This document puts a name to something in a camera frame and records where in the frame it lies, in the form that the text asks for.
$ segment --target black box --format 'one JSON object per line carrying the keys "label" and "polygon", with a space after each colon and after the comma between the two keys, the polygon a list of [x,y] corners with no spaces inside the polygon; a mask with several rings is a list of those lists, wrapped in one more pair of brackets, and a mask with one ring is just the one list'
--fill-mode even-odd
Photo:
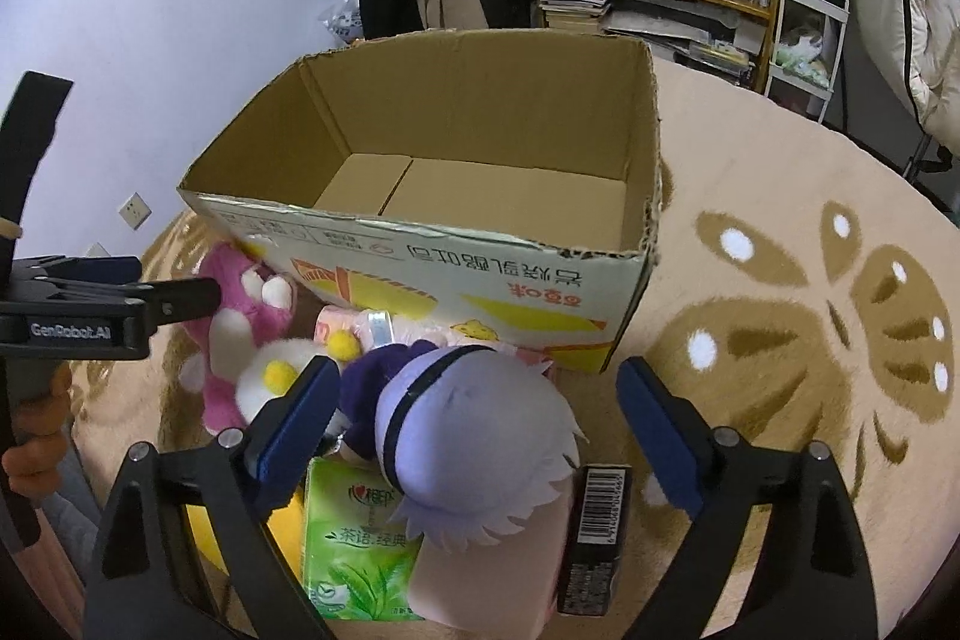
{"label": "black box", "polygon": [[580,470],[566,550],[557,581],[557,612],[604,616],[610,610],[630,517],[632,467],[588,464]]}

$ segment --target pink package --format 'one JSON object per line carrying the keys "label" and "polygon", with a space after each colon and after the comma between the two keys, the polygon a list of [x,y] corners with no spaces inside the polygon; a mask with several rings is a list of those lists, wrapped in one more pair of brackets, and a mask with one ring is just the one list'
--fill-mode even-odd
{"label": "pink package", "polygon": [[535,640],[554,613],[573,506],[571,480],[496,545],[447,552],[424,539],[407,591],[422,618],[498,640]]}
{"label": "pink package", "polygon": [[470,322],[461,324],[459,327],[448,328],[429,321],[416,321],[404,316],[387,316],[387,314],[377,313],[373,310],[363,310],[359,313],[333,305],[320,310],[313,338],[315,342],[325,345],[330,333],[336,332],[336,330],[346,330],[360,340],[363,352],[366,353],[390,341],[385,341],[379,333],[374,333],[376,328],[374,324],[384,321],[390,323],[388,328],[391,330],[393,342],[412,345],[418,339],[426,339],[433,342],[437,347],[487,345],[507,356],[520,359],[525,365],[541,366],[541,372],[544,372],[544,374],[553,365],[552,360],[547,359],[544,354],[536,350],[514,347],[514,345],[497,340],[483,339],[482,330],[480,330],[482,324],[478,324],[476,329],[472,329]]}

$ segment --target cardboard box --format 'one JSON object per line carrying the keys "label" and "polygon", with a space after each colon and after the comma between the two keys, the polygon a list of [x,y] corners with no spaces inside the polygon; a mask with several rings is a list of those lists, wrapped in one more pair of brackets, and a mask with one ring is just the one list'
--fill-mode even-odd
{"label": "cardboard box", "polygon": [[645,45],[430,31],[302,58],[181,183],[325,301],[606,365],[654,263]]}

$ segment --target wall switch plate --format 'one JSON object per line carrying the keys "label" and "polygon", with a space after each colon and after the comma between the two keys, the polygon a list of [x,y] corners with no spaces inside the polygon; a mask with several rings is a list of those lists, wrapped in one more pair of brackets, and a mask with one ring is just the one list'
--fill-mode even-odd
{"label": "wall switch plate", "polygon": [[143,221],[150,218],[150,207],[143,200],[140,194],[133,194],[120,207],[120,217],[126,221],[127,225],[134,231],[143,225]]}

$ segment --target screw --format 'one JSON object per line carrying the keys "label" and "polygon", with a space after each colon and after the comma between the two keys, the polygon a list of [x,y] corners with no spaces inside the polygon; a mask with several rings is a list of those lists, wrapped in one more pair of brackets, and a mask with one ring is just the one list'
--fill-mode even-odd
{"label": "screw", "polygon": [[736,434],[736,429],[721,426],[713,430],[713,439],[716,440],[717,445],[722,445],[724,448],[733,448],[740,442],[740,435]]}
{"label": "screw", "polygon": [[130,458],[130,461],[143,461],[144,458],[150,456],[150,443],[136,442],[130,446],[130,450],[127,451],[127,456]]}
{"label": "screw", "polygon": [[217,442],[222,448],[235,448],[243,442],[243,432],[240,429],[224,429],[217,435]]}
{"label": "screw", "polygon": [[830,458],[830,449],[827,444],[820,442],[818,439],[813,440],[806,450],[810,451],[810,456],[816,458],[817,461],[827,461]]}

